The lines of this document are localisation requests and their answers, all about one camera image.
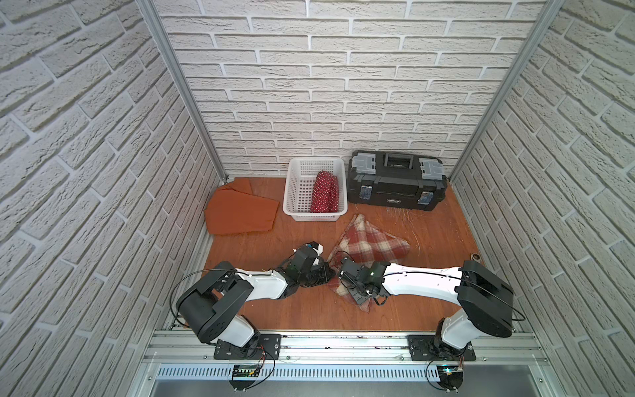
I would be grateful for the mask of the red plaid skirt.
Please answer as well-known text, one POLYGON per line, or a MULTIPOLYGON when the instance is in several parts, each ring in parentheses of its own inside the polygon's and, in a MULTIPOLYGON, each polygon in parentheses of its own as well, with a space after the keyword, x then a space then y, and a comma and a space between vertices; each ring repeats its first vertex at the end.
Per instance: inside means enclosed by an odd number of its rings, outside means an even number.
POLYGON ((347 303, 355 304, 360 311, 368 314, 375 303, 370 302, 369 299, 363 304, 355 302, 339 279, 342 260, 349 257, 357 264, 370 267, 375 261, 403 261, 409 251, 410 244, 405 239, 385 232, 367 221, 363 214, 358 213, 352 218, 339 242, 329 254, 329 266, 336 274, 327 286, 347 303))

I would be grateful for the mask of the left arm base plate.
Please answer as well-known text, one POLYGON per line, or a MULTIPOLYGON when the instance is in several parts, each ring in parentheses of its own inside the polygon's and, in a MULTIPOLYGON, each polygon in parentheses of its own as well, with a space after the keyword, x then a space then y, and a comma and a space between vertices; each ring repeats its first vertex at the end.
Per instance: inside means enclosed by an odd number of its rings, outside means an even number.
POLYGON ((213 358, 221 361, 261 360, 263 357, 277 360, 281 339, 282 335, 279 333, 258 333, 244 347, 218 340, 213 358))

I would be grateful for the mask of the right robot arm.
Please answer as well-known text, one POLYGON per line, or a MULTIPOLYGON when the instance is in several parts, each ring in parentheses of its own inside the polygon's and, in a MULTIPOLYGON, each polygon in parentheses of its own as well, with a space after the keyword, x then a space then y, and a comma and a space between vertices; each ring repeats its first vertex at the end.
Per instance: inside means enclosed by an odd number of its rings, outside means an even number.
POLYGON ((426 358, 463 358, 473 340, 484 336, 511 337, 514 322, 526 319, 514 307, 513 288, 478 261, 443 269, 388 262, 366 267, 347 257, 337 275, 357 304, 370 299, 380 304, 380 299, 414 295, 457 305, 459 309, 453 316, 439 321, 426 358))

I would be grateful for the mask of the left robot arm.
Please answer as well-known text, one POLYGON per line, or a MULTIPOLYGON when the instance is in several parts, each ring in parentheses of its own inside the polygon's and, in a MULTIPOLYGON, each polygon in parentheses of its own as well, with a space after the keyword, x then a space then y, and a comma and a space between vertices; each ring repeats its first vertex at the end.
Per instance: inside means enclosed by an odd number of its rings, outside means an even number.
POLYGON ((175 299, 170 311, 179 324, 190 328, 202 344, 215 346, 217 360, 256 360, 279 355, 279 337, 263 335, 243 315, 250 301, 286 299, 301 288, 327 284, 335 271, 322 258, 322 245, 305 243, 269 271, 237 269, 222 261, 212 269, 194 271, 181 280, 201 276, 175 299))

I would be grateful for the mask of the red polka dot skirt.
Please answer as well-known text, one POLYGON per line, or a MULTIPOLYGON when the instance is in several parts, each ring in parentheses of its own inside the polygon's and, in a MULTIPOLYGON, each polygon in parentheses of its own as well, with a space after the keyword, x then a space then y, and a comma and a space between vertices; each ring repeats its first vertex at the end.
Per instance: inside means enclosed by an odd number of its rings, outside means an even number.
POLYGON ((337 213, 339 211, 338 178, 328 171, 320 171, 314 181, 311 213, 337 213))

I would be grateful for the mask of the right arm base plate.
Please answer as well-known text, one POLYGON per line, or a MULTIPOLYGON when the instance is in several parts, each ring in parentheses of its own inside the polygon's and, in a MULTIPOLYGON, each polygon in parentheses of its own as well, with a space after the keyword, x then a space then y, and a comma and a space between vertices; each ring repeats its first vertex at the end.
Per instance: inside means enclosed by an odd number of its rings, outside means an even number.
POLYGON ((476 354, 469 342, 463 349, 457 349, 433 335, 408 335, 408 351, 413 362, 474 362, 476 354))

